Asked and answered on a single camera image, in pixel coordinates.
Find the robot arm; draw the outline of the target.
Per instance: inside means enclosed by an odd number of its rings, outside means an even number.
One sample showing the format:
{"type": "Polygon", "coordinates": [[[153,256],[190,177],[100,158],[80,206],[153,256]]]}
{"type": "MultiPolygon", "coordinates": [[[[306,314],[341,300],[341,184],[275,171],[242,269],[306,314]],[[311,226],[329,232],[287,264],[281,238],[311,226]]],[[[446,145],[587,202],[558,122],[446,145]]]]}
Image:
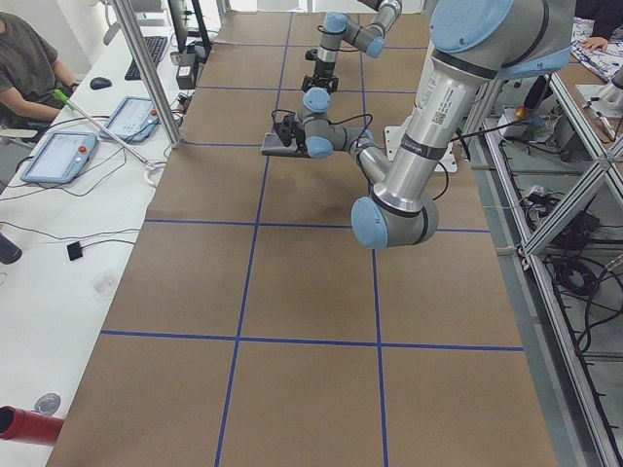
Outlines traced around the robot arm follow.
{"type": "Polygon", "coordinates": [[[568,62],[575,4],[572,1],[439,1],[429,20],[432,72],[419,94],[393,158],[375,146],[363,128],[330,121],[337,81],[337,53],[348,43],[371,57],[402,12],[399,1],[371,1],[376,11],[366,27],[329,13],[313,52],[315,69],[304,81],[303,105],[275,125],[284,146],[324,159],[350,153],[371,185],[351,209],[357,240],[369,249],[414,245],[435,232],[436,206],[425,192],[475,92],[492,80],[551,73],[568,62]]]}
{"type": "Polygon", "coordinates": [[[363,26],[349,15],[328,12],[317,27],[320,32],[319,46],[306,51],[305,60],[314,62],[311,75],[302,82],[302,91],[312,88],[325,89],[329,94],[339,86],[334,74],[337,58],[343,42],[372,58],[378,58],[385,49],[386,36],[403,12],[403,4],[396,0],[362,1],[376,12],[372,22],[363,26]]]}

